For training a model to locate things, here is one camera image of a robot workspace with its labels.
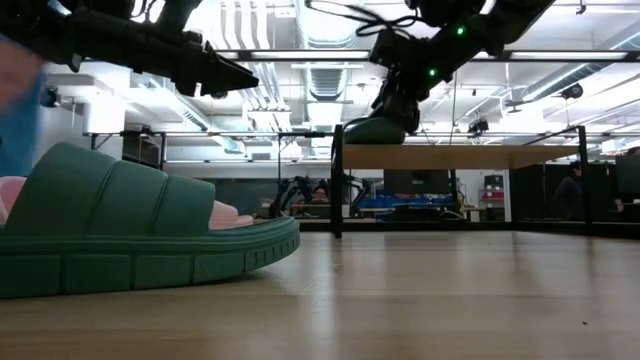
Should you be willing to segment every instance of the person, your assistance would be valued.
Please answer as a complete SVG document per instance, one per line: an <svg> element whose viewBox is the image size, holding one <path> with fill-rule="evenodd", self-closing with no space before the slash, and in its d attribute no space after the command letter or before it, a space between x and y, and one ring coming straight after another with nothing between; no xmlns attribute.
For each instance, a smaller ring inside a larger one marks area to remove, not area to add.
<svg viewBox="0 0 640 360"><path fill-rule="evenodd" d="M0 176L27 176L33 166L43 64L0 34Z"/></svg>
<svg viewBox="0 0 640 360"><path fill-rule="evenodd" d="M318 186L313 189L313 199L312 203L327 203L329 202L329 183L325 180L320 180Z"/></svg>
<svg viewBox="0 0 640 360"><path fill-rule="evenodd" d="M574 161L571 163L571 174L562 179L552 198L552 203L563 211L568 220L584 220L582 189L582 168L580 162Z"/></svg>
<svg viewBox="0 0 640 360"><path fill-rule="evenodd" d="M626 156L639 156L640 155L640 146L633 147L627 150ZM618 175L615 168L609 169L609 181L611 184L611 198L613 199L613 203L616 206L616 210L619 213L624 212L624 204L633 202L634 194L624 194L618 190Z"/></svg>

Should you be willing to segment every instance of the black curtain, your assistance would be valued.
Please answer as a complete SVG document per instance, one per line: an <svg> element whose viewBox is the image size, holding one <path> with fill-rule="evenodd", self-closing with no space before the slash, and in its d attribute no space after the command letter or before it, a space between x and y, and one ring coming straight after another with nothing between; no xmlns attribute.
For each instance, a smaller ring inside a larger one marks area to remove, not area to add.
<svg viewBox="0 0 640 360"><path fill-rule="evenodd" d="M558 218L551 199L558 185L571 175L569 165L543 164L511 170L513 220ZM594 221L612 220L613 203L605 164L589 164L589 190Z"/></svg>

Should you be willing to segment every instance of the human hand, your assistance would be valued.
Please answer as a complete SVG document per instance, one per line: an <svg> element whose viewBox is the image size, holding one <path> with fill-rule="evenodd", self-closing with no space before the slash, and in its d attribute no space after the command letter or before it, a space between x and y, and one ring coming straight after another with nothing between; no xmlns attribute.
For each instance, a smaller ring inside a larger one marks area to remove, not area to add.
<svg viewBox="0 0 640 360"><path fill-rule="evenodd" d="M0 40L0 111L29 90L43 64L29 50Z"/></svg>

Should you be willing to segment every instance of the pipe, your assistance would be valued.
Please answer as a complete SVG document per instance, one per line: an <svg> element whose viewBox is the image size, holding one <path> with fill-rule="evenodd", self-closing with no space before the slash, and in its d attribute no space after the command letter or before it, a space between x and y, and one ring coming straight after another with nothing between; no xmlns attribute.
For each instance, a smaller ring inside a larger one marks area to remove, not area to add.
<svg viewBox="0 0 640 360"><path fill-rule="evenodd" d="M256 45L253 42L253 32L252 32L252 24L251 24L251 0L241 0L240 1L240 12L241 12L241 25L240 25L240 39L244 44L244 47L249 50L253 50L256 48ZM277 101L273 94L271 86L269 86L269 82L267 81L266 76L266 67L263 63L250 63L249 67L256 73L258 79L260 79L260 92L262 89L267 94L269 98L269 106L275 107L277 106Z"/></svg>
<svg viewBox="0 0 640 360"><path fill-rule="evenodd" d="M625 30L619 32L617 35L611 37L609 40L602 43L599 48L611 50L638 50L640 49L639 31L640 21L634 23L633 25L627 27ZM536 82L535 84L522 89L517 89L517 91L513 91L512 101L514 105L518 105L523 102L539 101L549 95L558 93L581 80L584 80L585 78L609 67L610 65L611 63L566 65L561 69L553 72L551 75L546 76L542 80ZM494 95L504 96L504 94L506 93L502 93L502 91L504 90L499 90ZM481 104L479 104L477 108L467 111L463 118L469 116L474 112L486 114L498 107L502 107L501 100L488 98Z"/></svg>
<svg viewBox="0 0 640 360"><path fill-rule="evenodd" d="M224 24L225 25L224 38L232 50L240 49L240 43L236 38L236 3L234 0L225 0L225 4L226 4L225 6L226 17L225 17L225 24ZM247 89L247 91L249 92L249 94L251 94L251 96L254 99L257 99L260 105L260 108L262 109L267 108L267 101L264 99L264 96L262 94L262 90L260 89L260 87Z"/></svg>
<svg viewBox="0 0 640 360"><path fill-rule="evenodd" d="M359 0L342 0L358 3ZM309 9L304 0L296 0L296 24L301 47L305 49L349 49L356 44L358 23ZM316 100L338 100L344 96L349 72L344 69L305 70L307 96ZM317 116L323 123L340 121L342 104L307 104L311 121Z"/></svg>
<svg viewBox="0 0 640 360"><path fill-rule="evenodd" d="M227 42L224 40L222 32L222 6L220 4L220 0L212 0L210 5L212 13L211 18L213 19L210 25L212 43L215 45L216 49L227 49ZM253 109L257 109L260 106L258 101L253 99L246 89L238 90L238 93L245 102L251 104Z"/></svg>
<svg viewBox="0 0 640 360"><path fill-rule="evenodd" d="M269 38L267 37L267 0L257 0L256 4L256 37L260 49L271 49ZM275 65L272 62L265 63L267 81L273 89L274 96L279 109L285 109L286 105L280 93L280 82L276 74Z"/></svg>
<svg viewBox="0 0 640 360"><path fill-rule="evenodd" d="M618 33L618 35L603 43L599 48L622 51L640 50L640 21ZM564 66L541 81L527 87L522 93L522 100L525 102L542 100L611 65L612 63L589 63Z"/></svg>

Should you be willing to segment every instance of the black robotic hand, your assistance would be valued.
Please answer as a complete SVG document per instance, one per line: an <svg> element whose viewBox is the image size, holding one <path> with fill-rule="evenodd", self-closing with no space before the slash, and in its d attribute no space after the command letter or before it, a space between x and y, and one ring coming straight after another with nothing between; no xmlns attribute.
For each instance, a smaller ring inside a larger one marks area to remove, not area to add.
<svg viewBox="0 0 640 360"><path fill-rule="evenodd" d="M201 95L215 96L257 86L249 70L218 56L210 43L203 46L199 34L183 31L200 2L166 0L152 24L130 20L134 0L1 0L0 34L74 72L86 58L106 61L171 78L188 96L198 83Z"/></svg>
<svg viewBox="0 0 640 360"><path fill-rule="evenodd" d="M307 6L313 8L314 2L327 1L307 0ZM369 61L389 70L368 119L346 125L354 125L345 134L347 143L404 142L405 133L418 129L418 104L429 97L431 89L451 81L480 51L500 55L504 46L518 40L554 0L497 0L486 15L480 14L486 0L405 2L416 16L387 21L353 5L346 7L363 16L335 14L366 23L356 32L359 36L378 35ZM432 38L416 38L403 30L416 22L441 29ZM370 31L374 27L382 29Z"/></svg>

